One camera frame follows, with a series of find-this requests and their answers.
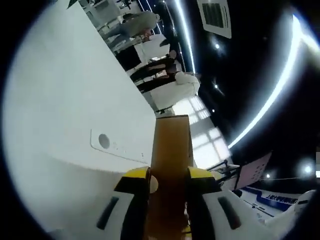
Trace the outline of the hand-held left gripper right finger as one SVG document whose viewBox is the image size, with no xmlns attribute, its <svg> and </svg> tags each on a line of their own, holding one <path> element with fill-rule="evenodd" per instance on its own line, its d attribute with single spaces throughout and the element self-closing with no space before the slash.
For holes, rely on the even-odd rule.
<svg viewBox="0 0 320 240">
<path fill-rule="evenodd" d="M 188 167 L 186 204 L 194 240 L 275 240 L 255 212 L 207 170 Z"/>
</svg>

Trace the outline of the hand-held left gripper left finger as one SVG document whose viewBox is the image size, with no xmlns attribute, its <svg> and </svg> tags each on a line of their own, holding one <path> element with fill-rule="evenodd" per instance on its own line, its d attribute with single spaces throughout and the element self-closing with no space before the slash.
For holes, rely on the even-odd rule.
<svg viewBox="0 0 320 240">
<path fill-rule="evenodd" d="M 51 240 L 142 240 L 150 193 L 150 168 L 126 172 L 80 215 L 50 231 Z"/>
</svg>

